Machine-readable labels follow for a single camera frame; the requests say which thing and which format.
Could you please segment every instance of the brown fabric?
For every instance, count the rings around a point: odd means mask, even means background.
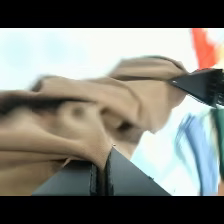
[[[70,159],[103,169],[113,144],[130,159],[142,132],[161,129],[185,97],[151,79],[186,73],[171,59],[145,57],[105,78],[52,76],[30,91],[1,92],[0,195],[31,195]]]

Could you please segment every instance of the green cloth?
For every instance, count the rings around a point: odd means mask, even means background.
[[[224,180],[224,109],[213,109],[212,116],[216,124],[218,135],[220,174],[222,180]]]

